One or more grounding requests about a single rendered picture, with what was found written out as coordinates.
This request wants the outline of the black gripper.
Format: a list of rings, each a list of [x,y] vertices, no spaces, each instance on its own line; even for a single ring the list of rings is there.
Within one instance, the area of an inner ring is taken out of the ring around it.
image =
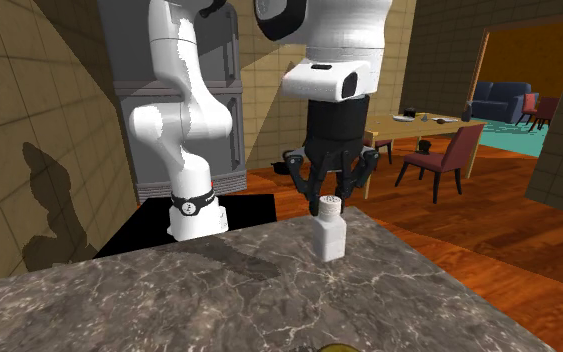
[[[363,148],[369,102],[368,95],[343,102],[308,101],[306,154],[301,147],[287,150],[282,156],[297,191],[309,202],[312,216],[318,215],[320,191],[328,168],[340,169],[336,174],[336,196],[341,199],[341,211],[353,190],[362,188],[376,168],[380,154],[374,148]],[[329,153],[334,155],[330,164]],[[351,168],[358,156],[357,164]],[[307,180],[300,174],[305,157],[311,162]]]

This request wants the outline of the white salt shaker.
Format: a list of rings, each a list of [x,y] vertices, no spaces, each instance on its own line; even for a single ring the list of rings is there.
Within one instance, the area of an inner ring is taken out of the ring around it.
[[[318,214],[313,218],[312,245],[324,262],[342,258],[346,248],[347,224],[341,217],[342,200],[333,195],[319,198]]]

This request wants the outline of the dark red dining chair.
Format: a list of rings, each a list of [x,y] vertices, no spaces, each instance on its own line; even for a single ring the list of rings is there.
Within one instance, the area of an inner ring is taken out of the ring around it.
[[[363,144],[367,147],[373,147],[377,152],[379,152],[382,147],[385,147],[387,149],[388,161],[390,164],[393,163],[393,159],[391,155],[392,153],[391,140],[376,140],[374,142],[371,142],[369,139],[365,138],[363,140]]]
[[[432,198],[434,204],[438,201],[440,180],[444,173],[454,172],[457,191],[462,194],[461,170],[472,154],[473,147],[479,141],[483,128],[483,125],[459,128],[444,153],[429,152],[428,154],[421,154],[415,152],[407,154],[403,159],[403,166],[395,186],[398,186],[402,181],[408,166],[414,165],[420,168],[419,178],[423,177],[425,170],[434,173]]]

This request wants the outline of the black robot stand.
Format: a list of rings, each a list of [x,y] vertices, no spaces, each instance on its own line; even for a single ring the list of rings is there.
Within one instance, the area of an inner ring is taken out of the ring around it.
[[[277,221],[273,194],[220,195],[218,200],[226,208],[229,230]],[[168,197],[145,200],[94,258],[174,243],[167,233],[171,207]]]

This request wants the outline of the wooden dining table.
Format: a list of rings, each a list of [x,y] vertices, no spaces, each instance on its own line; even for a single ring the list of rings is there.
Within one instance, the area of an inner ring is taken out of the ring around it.
[[[485,126],[484,122],[463,122],[456,118],[453,118],[452,122],[447,122],[447,119],[447,116],[437,114],[428,114],[427,122],[422,122],[419,117],[416,117],[412,121],[396,121],[393,116],[372,117],[369,118],[366,123],[365,138],[374,142],[376,140],[394,141],[402,138],[416,137],[416,146],[419,146],[422,137],[450,133],[453,133],[455,136],[458,129],[461,127],[474,125]],[[466,165],[461,170],[461,178],[462,176],[466,178],[470,176],[480,138],[473,147],[472,154],[466,161]]]

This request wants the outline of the teal rug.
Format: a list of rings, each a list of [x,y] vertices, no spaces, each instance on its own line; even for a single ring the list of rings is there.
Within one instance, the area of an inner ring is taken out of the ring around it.
[[[482,122],[482,119],[473,119],[473,122]],[[548,128],[541,130],[520,123],[508,124],[500,121],[484,120],[485,126],[481,135],[480,144],[498,149],[508,150],[533,157],[540,155]]]

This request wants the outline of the dark blue sofa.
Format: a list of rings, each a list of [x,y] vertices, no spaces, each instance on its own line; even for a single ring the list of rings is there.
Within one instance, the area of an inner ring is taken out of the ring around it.
[[[529,83],[478,81],[472,117],[514,124],[521,117],[525,94],[532,94]]]

